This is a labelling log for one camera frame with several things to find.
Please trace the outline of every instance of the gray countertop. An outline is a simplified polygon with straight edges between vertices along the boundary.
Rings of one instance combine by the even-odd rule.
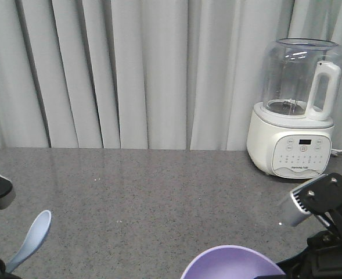
[[[328,173],[342,174],[342,156]],[[180,278],[200,252],[234,244],[274,261],[323,230],[280,226],[278,201],[300,181],[267,176],[246,152],[0,148],[16,199],[0,210],[0,257],[50,209],[46,243],[23,278]]]

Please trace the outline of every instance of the brand logo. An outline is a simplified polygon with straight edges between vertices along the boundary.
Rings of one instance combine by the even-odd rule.
[[[291,169],[308,169],[309,167],[296,167],[296,166],[292,166]]]

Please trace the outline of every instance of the jar handle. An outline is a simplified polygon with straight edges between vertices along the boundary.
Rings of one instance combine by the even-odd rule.
[[[323,109],[319,111],[319,109],[315,109],[314,102],[322,76],[328,77],[328,85]],[[336,99],[340,77],[341,68],[338,65],[330,61],[319,61],[317,63],[305,112],[307,118],[324,121],[330,116],[334,100]]]

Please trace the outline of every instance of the purple bowl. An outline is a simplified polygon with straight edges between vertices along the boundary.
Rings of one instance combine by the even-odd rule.
[[[199,254],[181,279],[254,279],[284,274],[273,261],[252,249],[222,245]]]

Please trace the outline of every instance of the screw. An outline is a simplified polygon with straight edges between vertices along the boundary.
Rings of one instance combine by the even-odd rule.
[[[327,234],[325,234],[324,236],[323,236],[323,242],[325,242],[325,243],[329,243],[329,242],[331,242],[331,237],[329,236],[329,235],[327,235]]]

